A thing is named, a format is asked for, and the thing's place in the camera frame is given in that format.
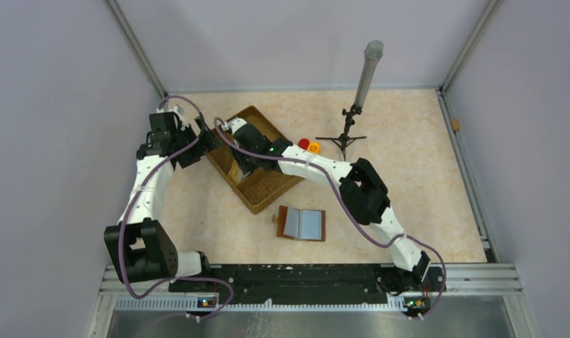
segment open book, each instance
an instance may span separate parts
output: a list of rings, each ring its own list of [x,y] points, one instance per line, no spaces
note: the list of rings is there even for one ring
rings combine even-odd
[[[280,206],[277,236],[323,242],[325,235],[324,217],[324,211],[298,210],[292,207]]]

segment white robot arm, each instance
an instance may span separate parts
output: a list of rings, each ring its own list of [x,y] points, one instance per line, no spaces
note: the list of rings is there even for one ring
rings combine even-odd
[[[361,225],[368,225],[382,243],[389,243],[395,236],[405,234],[386,196],[388,190],[369,161],[363,158],[356,163],[336,161],[310,153],[290,142],[270,142],[253,125],[241,118],[224,123],[222,129],[230,131],[236,145],[242,149],[283,158],[276,161],[276,166],[262,159],[257,160],[258,165],[265,169],[278,170],[283,174],[303,177],[328,186],[325,174],[310,163],[325,169],[354,219]],[[430,259],[414,242],[399,237],[388,250],[397,268],[411,273],[416,282],[424,280]]]
[[[150,141],[142,144],[137,152],[137,176],[130,201],[135,199],[132,212],[125,219],[125,211],[119,223],[125,221],[124,262],[131,282],[154,280],[174,276],[189,276],[203,273],[210,268],[208,259],[201,252],[179,252],[159,223],[160,212],[167,185],[177,164],[183,168],[200,160],[209,150],[222,146],[208,130],[202,119],[196,122],[204,132],[190,150],[167,161],[167,157],[192,142],[196,135],[186,125],[179,112],[159,111],[150,115]],[[405,271],[413,282],[422,283],[430,266],[429,257],[408,238],[399,236],[404,230],[397,221],[388,190],[369,161],[359,158],[354,163],[331,160],[312,154],[284,139],[271,142],[251,124],[241,118],[222,125],[234,135],[236,146],[255,154],[270,155],[282,160],[251,158],[257,166],[266,170],[278,170],[283,174],[303,177],[323,185],[329,185],[325,174],[330,176],[339,198],[359,225],[369,226],[382,243],[398,238],[388,248],[395,267]],[[155,168],[157,171],[144,184]],[[118,257],[120,226],[106,228],[105,243],[113,265],[121,278]],[[130,245],[142,239],[143,249]]]

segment white wall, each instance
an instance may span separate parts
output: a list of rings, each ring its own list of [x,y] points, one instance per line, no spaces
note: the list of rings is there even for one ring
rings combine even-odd
[[[0,1],[0,337],[84,335],[157,101],[102,1]]]
[[[570,0],[505,1],[450,92],[503,261],[570,337]]]
[[[488,0],[119,0],[168,91],[437,87]]]

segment marble-patterned floor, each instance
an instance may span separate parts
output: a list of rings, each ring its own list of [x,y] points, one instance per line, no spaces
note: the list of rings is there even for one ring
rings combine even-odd
[[[187,95],[212,127],[256,106],[291,141],[336,137],[341,110],[355,91],[244,92]],[[186,118],[195,116],[187,104]],[[444,125],[435,91],[372,90],[351,136],[367,135],[348,149],[348,161],[372,162],[389,189],[399,221],[409,234],[434,246],[447,262],[485,262],[477,226]],[[336,146],[321,141],[321,154],[343,160]],[[325,242],[277,238],[271,218],[279,204],[327,212]],[[370,244],[353,227],[328,187],[302,181],[253,215],[203,158],[175,172],[161,224],[182,251],[204,251],[211,263],[387,263],[387,250]]]

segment small wooden block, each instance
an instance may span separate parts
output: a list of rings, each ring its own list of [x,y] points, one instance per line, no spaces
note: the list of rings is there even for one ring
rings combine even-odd
[[[459,129],[461,129],[461,126],[459,125],[459,120],[456,118],[451,118],[451,130],[453,132],[458,132]]]
[[[235,184],[239,184],[241,182],[241,179],[243,178],[243,172],[239,168],[239,165],[237,165],[235,159],[231,163],[231,168],[227,173],[227,177]]]

